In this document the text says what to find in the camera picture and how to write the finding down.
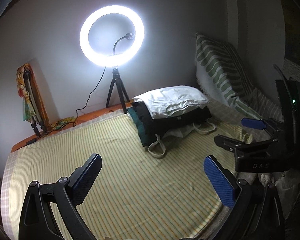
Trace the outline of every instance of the glowing white ring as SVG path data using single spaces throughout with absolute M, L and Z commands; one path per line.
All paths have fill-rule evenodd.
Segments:
M 91 48 L 89 44 L 89 31 L 96 20 L 110 13 L 122 14 L 128 17 L 130 21 L 132 21 L 135 28 L 135 39 L 132 46 L 126 52 L 114 56 L 105 56 L 96 53 Z M 114 67 L 126 63 L 138 52 L 138 50 L 141 47 L 144 36 L 145 29 L 142 20 L 138 14 L 136 14 L 134 11 L 127 7 L 111 5 L 95 11 L 86 19 L 80 31 L 80 46 L 85 56 L 96 65 Z

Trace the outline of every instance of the orange surface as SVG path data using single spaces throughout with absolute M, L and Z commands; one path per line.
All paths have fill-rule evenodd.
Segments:
M 127 107 L 130 107 L 130 106 L 131 106 L 131 102 L 132 102 L 132 101 L 126 103 L 126 106 L 127 106 Z M 78 125 L 78 124 L 81 124 L 81 123 L 90 121 L 90 120 L 92 120 L 92 119 L 95 119 L 95 118 L 97 118 L 97 117 L 99 117 L 99 116 L 102 116 L 102 115 L 104 115 L 104 114 L 108 114 L 108 113 L 113 112 L 113 111 L 118 110 L 118 109 L 121 109 L 121 105 L 120 105 L 120 104 L 115 105 L 115 106 L 110 106 L 109 108 L 103 108 L 103 109 L 100 109 L 100 110 L 97 110 L 97 111 L 94 111 L 94 112 L 91 112 L 91 113 L 88 113 L 88 114 L 83 114 L 83 115 L 80 115 L 80 116 L 78 117 L 78 119 L 75 121 L 75 123 Z M 72 123 L 66 125 L 61 131 L 64 131 L 64 130 L 70 128 L 70 127 L 73 127 L 73 124 L 72 124 Z M 60 130 L 58 130 L 58 131 L 53 131 L 53 132 L 51 132 L 49 135 L 56 134 L 56 133 L 58 133 L 59 131 L 60 131 Z M 15 144 L 15 145 L 12 147 L 11 152 L 14 152 L 14 151 L 16 151 L 16 150 L 18 150 L 18 149 L 20 149 L 20 148 L 26 146 L 26 143 L 27 143 L 28 141 L 30 141 L 31 139 L 36 138 L 36 137 L 37 137 L 37 136 L 34 134 L 34 135 L 32 135 L 32 136 L 30 136 L 30 137 L 24 139 L 23 141 L 18 142 L 17 144 Z

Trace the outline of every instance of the black tripod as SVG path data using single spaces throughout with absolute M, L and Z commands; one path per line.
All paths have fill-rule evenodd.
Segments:
M 126 108 L 126 103 L 124 101 L 123 94 L 125 95 L 125 97 L 126 97 L 126 99 L 127 99 L 128 102 L 130 100 L 129 100 L 129 96 L 128 96 L 127 92 L 126 92 L 126 89 L 124 88 L 123 82 L 122 82 L 122 80 L 120 78 L 119 70 L 118 70 L 117 67 L 115 67 L 115 68 L 112 69 L 112 81 L 111 81 L 111 84 L 110 84 L 110 89 L 109 89 L 109 93 L 108 93 L 108 99 L 107 99 L 107 103 L 106 103 L 106 108 L 109 107 L 109 102 L 110 102 L 111 93 L 112 93 L 112 90 L 113 90 L 114 83 L 117 86 L 117 90 L 118 90 L 118 94 L 119 94 L 119 98 L 120 98 L 120 103 L 121 103 L 123 112 L 126 114 L 128 111 L 127 111 L 127 108 Z

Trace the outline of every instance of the metal screw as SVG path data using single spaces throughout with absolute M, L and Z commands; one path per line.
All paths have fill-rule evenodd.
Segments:
M 60 183 L 65 183 L 65 182 L 67 182 L 67 180 L 68 180 L 67 177 L 61 177 L 61 178 L 59 179 L 59 182 L 60 182 Z
M 243 186 L 247 185 L 247 181 L 245 179 L 238 179 L 238 183 Z
M 34 180 L 34 181 L 31 181 L 31 182 L 30 182 L 30 187 L 34 187 L 35 185 L 37 185 L 37 183 L 38 183 L 38 182 L 35 181 L 35 180 Z

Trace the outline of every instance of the white folded shirt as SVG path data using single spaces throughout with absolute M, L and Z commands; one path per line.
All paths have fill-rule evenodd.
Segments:
M 133 100 L 143 101 L 152 119 L 180 116 L 198 107 L 203 109 L 209 103 L 209 99 L 201 91 L 189 86 L 151 90 Z

